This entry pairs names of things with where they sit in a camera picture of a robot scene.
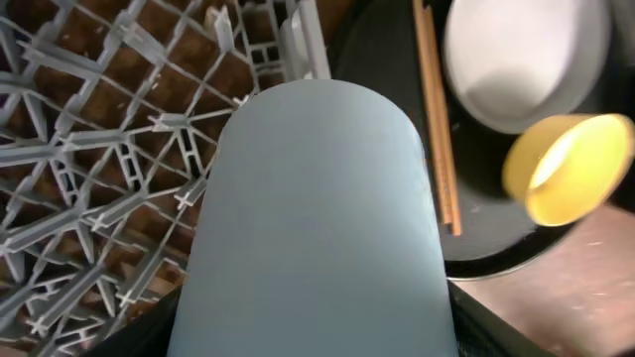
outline black plate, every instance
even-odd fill
[[[448,1],[434,2],[440,46],[448,9]],[[412,0],[358,0],[328,57],[333,78],[373,89],[404,110],[424,138],[429,163]],[[515,270],[562,240],[572,225],[536,226],[502,188],[502,164],[517,137],[480,125],[449,91],[445,96],[463,225],[461,237],[440,227],[447,274],[477,279]]]

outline yellow bowl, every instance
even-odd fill
[[[633,156],[633,123],[625,116],[556,115],[512,146],[503,185],[544,226],[573,222],[622,181]]]

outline chopsticks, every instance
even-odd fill
[[[444,85],[441,79],[437,39],[431,6],[424,8],[422,0],[413,0],[415,30],[419,49],[421,81],[428,114],[428,132],[432,148],[433,169],[443,224],[449,224],[452,235],[462,233],[456,174],[449,138],[449,122],[445,107]]]

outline white bowl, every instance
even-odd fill
[[[582,103],[602,71],[608,38],[604,0],[454,0],[445,68],[471,116],[518,134]]]

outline wooden surface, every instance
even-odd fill
[[[634,348],[635,215],[604,205],[532,264],[458,285],[556,355]]]

